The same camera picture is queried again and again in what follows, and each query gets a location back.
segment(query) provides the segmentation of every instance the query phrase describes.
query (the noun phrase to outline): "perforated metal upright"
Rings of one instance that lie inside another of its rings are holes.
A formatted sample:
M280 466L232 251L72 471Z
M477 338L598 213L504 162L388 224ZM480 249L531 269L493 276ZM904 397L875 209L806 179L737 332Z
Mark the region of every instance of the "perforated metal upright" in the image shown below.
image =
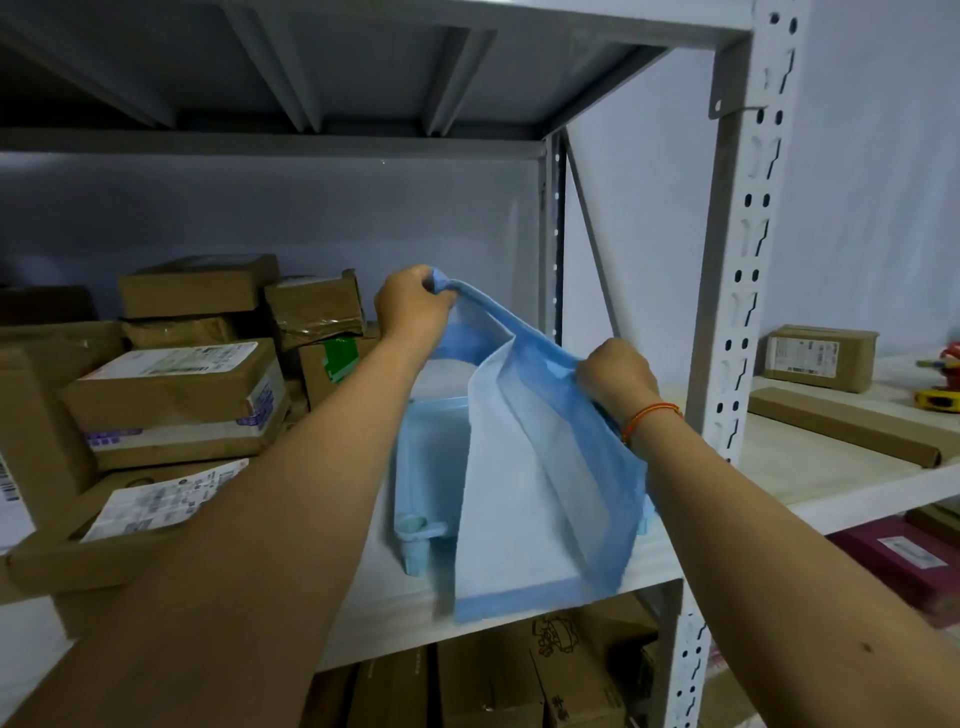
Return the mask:
M686 417L734 464L743 444L808 18L806 0L757 0L753 33L718 51L713 66L708 113L719 124ZM661 588L649 725L692 728L710 634L684 580Z

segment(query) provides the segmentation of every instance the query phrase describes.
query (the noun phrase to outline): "dark red box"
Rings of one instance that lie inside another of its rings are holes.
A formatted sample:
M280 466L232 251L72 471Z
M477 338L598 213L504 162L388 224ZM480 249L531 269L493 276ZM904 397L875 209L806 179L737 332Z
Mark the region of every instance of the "dark red box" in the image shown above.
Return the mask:
M960 549L898 516L829 536L935 627L960 621Z

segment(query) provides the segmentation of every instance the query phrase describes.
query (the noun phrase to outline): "cardboard package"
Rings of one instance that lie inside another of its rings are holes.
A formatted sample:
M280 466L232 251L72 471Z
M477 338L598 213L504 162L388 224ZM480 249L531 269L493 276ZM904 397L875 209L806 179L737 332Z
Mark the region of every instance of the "cardboard package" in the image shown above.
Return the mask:
M935 536L945 544L960 548L960 516L939 505L927 505L907 511L906 522Z
M81 285L0 288L0 326L95 321L90 292Z
M924 468L935 468L960 455L960 432L778 387L753 392L748 410L761 417L882 452Z
M239 340L226 316L145 319L121 322L134 349L176 349L232 344Z
M591 728L623 728L623 700L572 615L557 612L525 624L550 725L589 723Z
M960 549L898 516L828 538L935 627L960 621Z
M426 728L429 682L426 647L360 663L347 728Z
M360 288L352 270L338 279L286 278L264 289L284 351L334 336L363 336L366 324Z
M767 339L763 375L844 392L866 392L874 378L876 331L780 327Z
M104 617L123 587L70 592L53 597L54 609L60 617L67 639L78 640Z
M379 340L380 328L376 323L368 323L367 334L362 338L344 336L298 349L311 410L333 394Z
M300 728L340 728L347 722L357 665L318 672L310 683Z
M437 666L444 728L541 728L526 622L438 643Z
M104 471L257 455L289 406L270 339L127 352L60 395Z
M53 523L98 478L60 388L104 362L65 338L0 342L0 471L5 499L22 498L36 527Z
M252 311L279 277L276 255L191 255L117 282L126 318L166 319Z
M38 529L7 555L11 582L30 596L85 592L129 583L176 538L180 527L83 541L110 495L125 488L183 479L231 462L235 461L185 463L107 475L76 498L52 525Z

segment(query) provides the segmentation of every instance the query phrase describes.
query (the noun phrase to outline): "hand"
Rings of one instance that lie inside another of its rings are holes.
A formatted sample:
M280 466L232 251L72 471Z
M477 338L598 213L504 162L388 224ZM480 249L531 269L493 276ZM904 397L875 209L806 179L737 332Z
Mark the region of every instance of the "hand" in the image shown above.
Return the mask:
M381 339L400 342L416 356L420 366L440 343L457 300L454 291L433 294L424 287L432 273L428 265L397 271L387 277L373 299Z
M577 367L577 384L621 427L660 399L647 360L623 339L607 339Z

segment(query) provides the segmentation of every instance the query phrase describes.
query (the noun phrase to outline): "shelf beam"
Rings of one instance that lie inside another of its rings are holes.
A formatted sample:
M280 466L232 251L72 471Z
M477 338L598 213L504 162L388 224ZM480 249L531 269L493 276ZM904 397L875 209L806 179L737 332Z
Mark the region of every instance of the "shelf beam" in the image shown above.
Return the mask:
M224 13L260 76L298 132L307 127L319 133L323 111L316 88L310 81L289 18L268 8L225 5Z
M133 72L118 66L27 0L7 0L0 44L148 127L177 125L177 110Z
M450 131L495 39L496 31L447 29L423 109L423 132L427 136L446 136Z

